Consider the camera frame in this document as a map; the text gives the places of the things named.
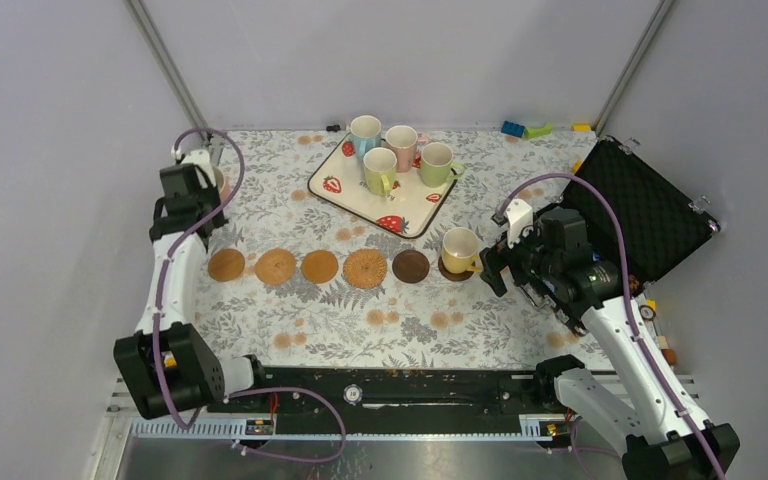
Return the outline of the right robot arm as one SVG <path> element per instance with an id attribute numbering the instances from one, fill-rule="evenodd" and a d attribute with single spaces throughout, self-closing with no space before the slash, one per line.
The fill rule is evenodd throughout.
<path id="1" fill-rule="evenodd" d="M 722 479 L 740 441 L 730 424 L 714 424 L 691 398 L 645 328 L 637 304 L 622 290 L 627 280 L 602 259 L 575 210 L 545 209 L 535 216 L 516 200 L 494 222 L 506 227 L 480 253 L 482 280 L 498 296 L 514 284 L 554 303 L 574 327 L 592 335 L 622 381 L 628 402 L 597 382 L 582 361 L 564 355 L 535 369 L 533 396 L 543 410 L 571 409 L 620 456 L 628 479 Z"/>

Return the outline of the yellow mug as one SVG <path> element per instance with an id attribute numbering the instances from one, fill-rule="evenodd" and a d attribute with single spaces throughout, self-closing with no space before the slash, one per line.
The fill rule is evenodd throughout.
<path id="1" fill-rule="evenodd" d="M 446 268 L 452 273 L 466 270 L 473 273 L 482 272 L 480 250 L 478 236 L 468 228 L 452 228 L 443 236 L 442 257 Z"/>

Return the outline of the pink mug front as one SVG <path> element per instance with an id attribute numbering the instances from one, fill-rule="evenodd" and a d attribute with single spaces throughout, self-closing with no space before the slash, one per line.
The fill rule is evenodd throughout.
<path id="1" fill-rule="evenodd" d="M 220 201 L 227 202 L 230 198 L 231 186 L 228 183 L 226 176 L 219 168 L 213 167 L 212 170 Z"/>

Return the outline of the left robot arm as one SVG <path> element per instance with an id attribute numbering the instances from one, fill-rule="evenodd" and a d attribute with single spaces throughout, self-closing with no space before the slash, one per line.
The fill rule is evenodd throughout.
<path id="1" fill-rule="evenodd" d="M 209 165 L 181 163 L 160 172 L 149 239 L 154 267 L 144 312 L 134 334 L 117 340 L 113 358 L 139 415 L 147 420 L 197 410 L 232 398 L 248 411 L 269 401 L 270 385 L 257 358 L 222 359 L 193 322 L 196 284 L 227 185 Z"/>

